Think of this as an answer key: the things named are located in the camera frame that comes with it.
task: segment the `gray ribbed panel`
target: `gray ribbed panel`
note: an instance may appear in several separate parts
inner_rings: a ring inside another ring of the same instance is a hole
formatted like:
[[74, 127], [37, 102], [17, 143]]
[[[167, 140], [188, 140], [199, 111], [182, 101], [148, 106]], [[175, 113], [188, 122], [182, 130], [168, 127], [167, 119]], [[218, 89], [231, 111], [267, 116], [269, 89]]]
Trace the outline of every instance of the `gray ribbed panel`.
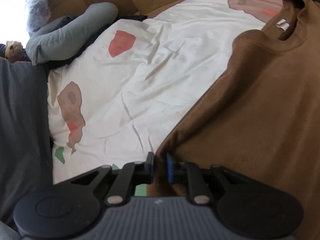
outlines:
[[[283, 240], [294, 240], [289, 236]], [[109, 208], [99, 224], [73, 240], [247, 240], [232, 233], [207, 207], [196, 207], [184, 197], [133, 197]]]

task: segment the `silver screw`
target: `silver screw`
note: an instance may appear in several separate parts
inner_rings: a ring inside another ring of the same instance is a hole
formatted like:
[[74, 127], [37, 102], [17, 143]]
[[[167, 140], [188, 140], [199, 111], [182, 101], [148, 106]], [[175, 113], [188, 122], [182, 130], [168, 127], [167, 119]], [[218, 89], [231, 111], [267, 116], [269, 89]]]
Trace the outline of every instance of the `silver screw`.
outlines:
[[193, 198], [193, 201], [196, 202], [197, 204], [207, 204], [209, 203], [210, 201], [210, 198], [208, 196], [205, 196], [205, 195], [198, 195], [198, 196], [195, 196]]
[[116, 205], [120, 204], [123, 201], [123, 198], [118, 195], [113, 195], [107, 198], [109, 204]]

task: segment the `gray oval spot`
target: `gray oval spot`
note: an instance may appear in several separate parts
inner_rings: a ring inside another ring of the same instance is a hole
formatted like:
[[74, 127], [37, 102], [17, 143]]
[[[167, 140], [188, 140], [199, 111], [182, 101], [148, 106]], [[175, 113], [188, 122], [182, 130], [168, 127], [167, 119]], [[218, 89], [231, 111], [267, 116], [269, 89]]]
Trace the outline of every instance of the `gray oval spot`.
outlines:
[[75, 104], [76, 103], [76, 95], [74, 94], [74, 92], [70, 91], [68, 92], [68, 98], [71, 102], [71, 104]]
[[246, 5], [247, 1], [246, 0], [239, 0], [238, 5]]

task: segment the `brown fabric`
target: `brown fabric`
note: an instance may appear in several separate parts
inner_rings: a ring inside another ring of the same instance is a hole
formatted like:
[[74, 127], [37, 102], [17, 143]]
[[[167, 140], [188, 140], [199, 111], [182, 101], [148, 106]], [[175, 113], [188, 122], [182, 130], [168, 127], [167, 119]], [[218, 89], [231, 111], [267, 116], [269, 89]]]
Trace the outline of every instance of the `brown fabric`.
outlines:
[[[282, 18], [292, 23], [286, 33], [276, 27]], [[263, 32], [239, 35], [225, 73], [158, 149], [148, 195], [183, 194], [166, 182], [166, 152], [223, 165], [295, 196], [305, 210], [297, 238], [320, 239], [319, 49], [312, 0], [284, 0]]]

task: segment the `brown bear print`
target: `brown bear print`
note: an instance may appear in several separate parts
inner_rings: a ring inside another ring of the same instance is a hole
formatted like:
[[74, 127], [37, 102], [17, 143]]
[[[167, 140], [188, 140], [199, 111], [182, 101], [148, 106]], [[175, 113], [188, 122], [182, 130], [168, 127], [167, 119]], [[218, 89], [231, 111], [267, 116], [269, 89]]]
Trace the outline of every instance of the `brown bear print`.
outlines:
[[81, 114], [82, 97], [79, 86], [73, 81], [70, 82], [57, 96], [63, 120], [66, 121], [70, 130], [67, 146], [76, 151], [75, 144], [82, 138], [82, 128], [85, 126]]
[[243, 10], [267, 23], [282, 9], [282, 0], [228, 0], [229, 8]]

